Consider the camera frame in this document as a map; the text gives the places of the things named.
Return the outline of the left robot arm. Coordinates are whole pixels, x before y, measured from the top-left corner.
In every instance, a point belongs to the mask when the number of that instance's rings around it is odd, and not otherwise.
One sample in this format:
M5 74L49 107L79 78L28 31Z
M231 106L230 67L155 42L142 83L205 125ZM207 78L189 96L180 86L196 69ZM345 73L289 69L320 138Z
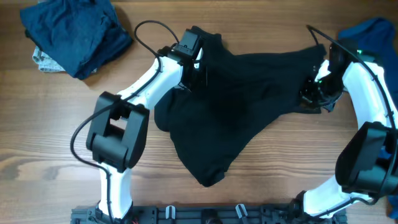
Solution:
M101 200L88 218L96 223L132 221L131 171L146 146L150 111L173 87L195 81L205 38L187 29L182 39L155 53L155 61L129 88L97 99L86 147L101 174Z

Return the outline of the black polo shirt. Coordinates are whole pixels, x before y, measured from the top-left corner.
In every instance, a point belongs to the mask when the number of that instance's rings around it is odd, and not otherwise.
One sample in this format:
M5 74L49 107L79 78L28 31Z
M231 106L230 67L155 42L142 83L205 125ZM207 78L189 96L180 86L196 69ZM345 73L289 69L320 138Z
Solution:
M154 108L157 127L170 134L178 157L205 187L225 177L250 140L279 116L303 113L300 90L317 75L322 44L287 53L232 54L220 34L203 37L207 83L169 90Z

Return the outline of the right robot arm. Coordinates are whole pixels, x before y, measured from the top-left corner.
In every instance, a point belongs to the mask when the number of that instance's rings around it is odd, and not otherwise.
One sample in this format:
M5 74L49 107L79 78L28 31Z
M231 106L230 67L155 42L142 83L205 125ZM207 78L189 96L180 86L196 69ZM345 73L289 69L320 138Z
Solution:
M291 220L321 222L355 203L374 205L397 194L397 109L384 66L350 39L332 42L329 59L300 95L308 109L332 110L343 91L351 97L358 131L338 156L334 175L291 201Z

